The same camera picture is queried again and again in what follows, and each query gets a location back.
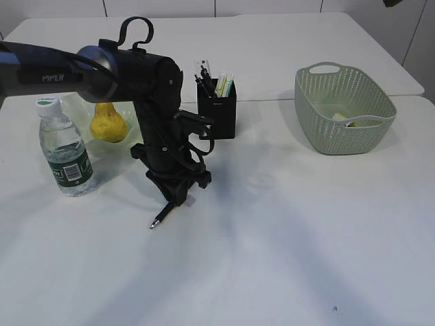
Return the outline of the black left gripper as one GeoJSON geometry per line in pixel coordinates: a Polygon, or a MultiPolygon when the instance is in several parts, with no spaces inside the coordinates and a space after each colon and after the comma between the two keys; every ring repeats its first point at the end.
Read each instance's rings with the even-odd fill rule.
{"type": "Polygon", "coordinates": [[[205,189],[211,183],[211,173],[204,168],[191,171],[179,163],[166,147],[152,147],[137,143],[130,149],[134,159],[147,167],[146,177],[157,182],[167,202],[181,206],[187,198],[190,184],[205,189]]]}

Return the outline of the blue left robot arm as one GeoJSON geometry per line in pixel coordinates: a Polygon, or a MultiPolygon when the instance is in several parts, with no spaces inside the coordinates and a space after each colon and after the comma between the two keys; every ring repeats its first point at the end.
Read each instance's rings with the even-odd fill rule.
{"type": "Polygon", "coordinates": [[[139,48],[109,44],[74,54],[1,43],[1,98],[76,92],[89,103],[131,102],[143,139],[132,146],[131,156],[142,161],[148,179],[175,206],[192,185],[206,188],[211,182],[205,152],[189,141],[193,133],[208,135],[211,120],[181,110],[183,78],[173,59],[139,48]]]}

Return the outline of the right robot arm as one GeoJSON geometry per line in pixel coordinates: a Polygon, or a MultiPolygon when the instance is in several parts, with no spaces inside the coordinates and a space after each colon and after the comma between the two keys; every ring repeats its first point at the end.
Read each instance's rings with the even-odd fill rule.
{"type": "Polygon", "coordinates": [[[402,0],[383,0],[385,7],[394,7],[401,2],[402,0]]]}

